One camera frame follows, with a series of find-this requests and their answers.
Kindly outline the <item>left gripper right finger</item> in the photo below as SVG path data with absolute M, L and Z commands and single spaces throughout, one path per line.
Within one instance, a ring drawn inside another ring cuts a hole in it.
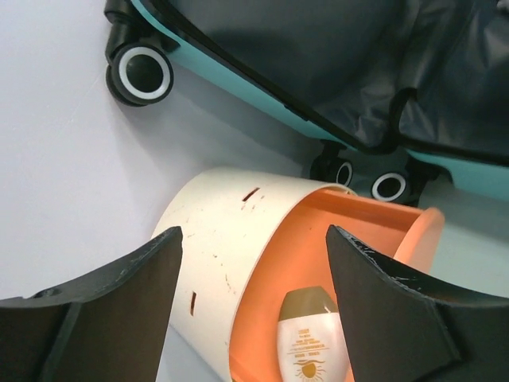
M 506 381 L 508 300 L 422 273 L 340 227 L 328 261 L 356 381 Z

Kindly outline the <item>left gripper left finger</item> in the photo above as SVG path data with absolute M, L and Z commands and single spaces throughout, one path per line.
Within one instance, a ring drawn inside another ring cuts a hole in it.
M 154 381 L 182 260 L 182 231 L 29 298 L 1 301 L 3 381 Z

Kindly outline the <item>cream round drawer cabinet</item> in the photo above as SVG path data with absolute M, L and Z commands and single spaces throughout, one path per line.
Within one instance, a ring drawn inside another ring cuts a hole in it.
M 291 290 L 334 294 L 326 233 L 338 226 L 428 272 L 445 219 L 319 181 L 220 167 L 173 198 L 155 228 L 180 227 L 170 322 L 224 381 L 278 381 L 277 324 Z

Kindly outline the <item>pink and teal kids suitcase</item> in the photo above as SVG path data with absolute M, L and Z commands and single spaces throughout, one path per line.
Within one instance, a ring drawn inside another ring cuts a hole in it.
M 505 1 L 108 1 L 111 95 L 161 102 L 180 64 L 324 142 L 317 180 L 349 184 L 339 157 L 409 154 L 386 170 L 411 203 L 439 173 L 464 191 L 508 198 Z

